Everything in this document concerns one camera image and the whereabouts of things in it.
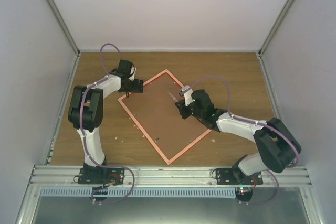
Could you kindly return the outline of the red photo frame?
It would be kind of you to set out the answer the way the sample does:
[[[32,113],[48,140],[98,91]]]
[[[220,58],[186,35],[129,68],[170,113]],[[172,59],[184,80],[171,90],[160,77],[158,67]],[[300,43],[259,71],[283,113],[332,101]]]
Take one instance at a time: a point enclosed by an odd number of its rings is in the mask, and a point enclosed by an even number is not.
[[[183,84],[165,69],[147,80],[143,93],[118,98],[118,102],[167,165],[171,165],[211,130],[194,117],[182,119],[168,91],[178,100]]]

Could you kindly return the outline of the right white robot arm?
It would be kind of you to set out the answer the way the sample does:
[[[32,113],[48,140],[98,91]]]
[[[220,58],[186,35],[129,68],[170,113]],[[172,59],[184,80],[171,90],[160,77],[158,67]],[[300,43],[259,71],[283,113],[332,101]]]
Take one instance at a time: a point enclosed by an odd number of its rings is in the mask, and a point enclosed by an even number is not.
[[[189,86],[179,95],[183,99],[175,105],[183,119],[193,116],[209,130],[234,134],[256,144],[257,153],[243,156],[232,166],[237,184],[247,183],[259,172],[281,173],[298,165],[301,146],[280,119],[260,121],[234,115],[216,108],[205,90],[193,91]]]

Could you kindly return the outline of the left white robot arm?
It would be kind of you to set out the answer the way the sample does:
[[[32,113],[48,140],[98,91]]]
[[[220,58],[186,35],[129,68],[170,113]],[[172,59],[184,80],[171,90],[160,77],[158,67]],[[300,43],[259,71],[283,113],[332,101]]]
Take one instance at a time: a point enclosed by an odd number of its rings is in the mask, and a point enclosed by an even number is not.
[[[104,99],[112,93],[142,93],[144,81],[135,78],[137,68],[127,60],[120,60],[116,69],[108,72],[102,79],[73,89],[68,120],[77,130],[85,154],[84,163],[94,167],[90,178],[96,184],[103,184],[108,179],[106,156],[101,147],[100,125],[103,120]]]

